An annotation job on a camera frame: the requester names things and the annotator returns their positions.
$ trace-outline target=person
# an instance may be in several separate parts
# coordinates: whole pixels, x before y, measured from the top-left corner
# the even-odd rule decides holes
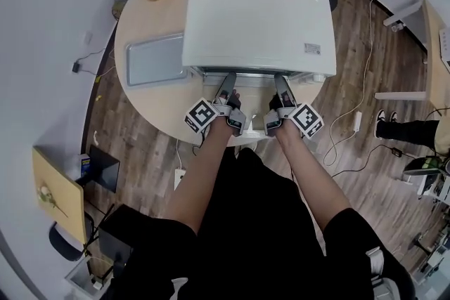
[[[398,122],[397,112],[393,112],[386,122],[386,113],[379,110],[376,117],[373,135],[376,138],[405,141],[416,145],[428,146],[438,155],[447,157],[450,152],[450,117],[440,120],[416,120],[414,122]]]
[[[163,219],[142,230],[115,281],[114,299],[374,299],[368,252],[380,276],[414,299],[411,278],[285,120],[276,139],[326,242],[326,256],[299,188],[249,148],[227,143],[224,117],[210,126],[170,197]]]

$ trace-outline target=white cable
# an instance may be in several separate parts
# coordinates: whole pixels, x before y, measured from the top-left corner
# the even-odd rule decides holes
[[[335,151],[335,160],[331,163],[334,164],[336,159],[338,158],[338,149],[336,149],[336,145],[348,140],[350,138],[352,138],[353,136],[350,136],[347,139],[341,140],[339,141],[339,143],[335,144],[335,141],[333,139],[333,125],[336,123],[337,120],[339,120],[340,118],[344,117],[345,115],[348,115],[350,113],[352,113],[353,111],[355,111],[356,109],[358,109],[358,107],[364,102],[364,98],[366,96],[366,73],[367,73],[367,68],[368,68],[368,64],[369,64],[369,60],[372,57],[372,50],[373,50],[373,36],[372,36],[372,3],[374,0],[371,0],[371,2],[368,5],[368,24],[369,24],[369,30],[370,30],[370,34],[371,34],[371,51],[368,54],[367,60],[366,60],[366,66],[364,68],[364,77],[363,77],[363,95],[361,97],[361,101],[359,102],[359,104],[357,106],[355,106],[353,109],[351,109],[350,111],[340,115],[339,117],[337,117],[334,122],[331,123],[330,125],[330,139],[331,139],[331,143],[333,144],[333,146],[330,148],[330,150],[327,152],[327,154],[331,151],[331,149],[334,149]]]
[[[356,135],[356,131],[354,131],[353,134],[352,134],[351,136],[349,136],[348,138],[345,138],[345,139],[342,139],[342,140],[338,141],[338,142],[336,143],[335,147],[338,146],[339,144],[341,144],[343,141],[346,141],[346,140],[349,140],[349,139],[353,138],[355,135]],[[332,149],[333,149],[333,148],[329,148],[328,151],[326,152],[325,156],[323,157],[323,163],[324,163],[324,164],[325,164],[325,159],[326,159],[327,155],[330,154],[330,151],[331,151]],[[337,154],[336,151],[335,151],[335,159],[334,159],[330,164],[325,164],[325,165],[326,165],[327,167],[331,167],[331,165],[333,165],[334,163],[336,163],[336,160],[337,160],[337,159],[338,159],[338,154]]]
[[[106,72],[104,72],[103,74],[97,75],[97,77],[102,77],[103,75],[107,75],[107,73],[109,73],[114,68],[115,68],[115,65],[113,67],[111,67],[109,70],[107,70]]]
[[[178,155],[178,160],[180,161],[180,169],[183,169],[183,164],[181,163],[181,157],[180,157],[180,153],[179,153],[179,151],[178,151],[178,142],[179,142],[179,140],[177,139],[176,140],[176,154]]]

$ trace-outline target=round wooden table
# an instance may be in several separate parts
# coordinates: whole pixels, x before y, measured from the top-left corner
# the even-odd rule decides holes
[[[126,80],[125,47],[149,38],[184,31],[188,0],[128,0],[115,36],[117,74],[131,104],[153,126],[181,141],[199,144],[201,136],[184,123],[184,115],[202,96],[212,100],[218,87],[203,86],[201,77],[187,84],[129,89]],[[298,102],[312,103],[322,84],[291,84]],[[262,117],[269,111],[275,88],[236,87],[247,120],[253,118],[254,131],[231,137],[229,146],[251,143],[265,138]]]

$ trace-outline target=wooden desk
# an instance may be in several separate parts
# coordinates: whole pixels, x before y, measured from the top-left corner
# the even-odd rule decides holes
[[[423,0],[421,9],[425,20],[428,52],[426,90],[375,93],[375,98],[380,100],[426,100],[430,101],[435,109],[450,107],[450,72],[441,60],[439,43],[439,31],[446,25],[428,0]]]
[[[57,170],[39,149],[33,148],[32,152],[36,191],[45,185],[65,214],[37,196],[39,206],[71,236],[86,244],[83,188]]]
[[[192,78],[187,84],[159,86],[146,89],[128,89],[126,80],[125,46],[152,37],[183,32],[188,0],[128,0],[115,36],[115,64],[117,74],[131,104],[153,126],[166,134],[188,143],[201,142],[184,123],[186,111],[202,96],[213,99],[216,86],[203,86],[203,79]],[[312,103],[322,84],[296,84],[291,88],[297,101]],[[262,117],[269,111],[273,88],[236,87],[242,102],[241,110],[248,119],[253,115],[259,132],[238,138],[231,137],[229,145],[242,145],[265,138]]]

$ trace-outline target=wooden floor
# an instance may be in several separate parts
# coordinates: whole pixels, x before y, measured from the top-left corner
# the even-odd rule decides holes
[[[309,149],[322,162],[331,146],[329,127],[343,112],[352,109],[362,96],[364,65],[371,49],[369,34],[369,1],[339,0],[333,12],[337,51],[337,75],[327,79],[313,106],[321,113],[326,127],[307,142]],[[343,169],[359,169],[368,153],[378,144],[395,146],[414,155],[424,155],[422,147],[380,141],[373,137],[374,116],[381,107],[399,113],[399,121],[424,119],[432,108],[422,102],[379,101],[376,91],[425,90],[426,55],[405,33],[393,33],[383,26],[387,15],[372,7],[373,53],[367,71],[366,96],[360,107],[363,112],[360,132],[350,141],[338,146],[336,163],[327,167],[330,174]],[[114,65],[108,60],[107,69]],[[140,212],[159,216],[174,188],[174,170],[179,166],[176,139],[158,131],[143,119],[128,101],[115,70],[104,76],[98,88],[101,96],[95,105],[89,125],[88,145],[94,132],[99,147],[121,161],[117,193],[112,195],[97,185],[86,189],[85,198],[105,211],[109,204],[127,204]],[[350,135],[353,115],[338,121],[333,128],[336,141]],[[192,145],[179,144],[183,166],[188,167],[193,156]],[[260,141],[257,154],[264,163],[281,175],[290,177],[290,167],[276,140]],[[396,158],[386,148],[371,155],[366,169],[358,173],[343,173],[336,177],[352,206],[372,225],[387,248],[412,271],[423,260],[421,250],[407,247],[413,236],[426,232],[423,243],[431,245],[442,227],[442,206],[434,207],[432,200],[418,200],[416,188],[399,181],[408,158]],[[90,204],[86,210],[98,222],[101,215]],[[317,237],[323,238],[316,227]],[[101,256],[97,245],[91,246]],[[106,262],[92,261],[95,273],[107,268]]]

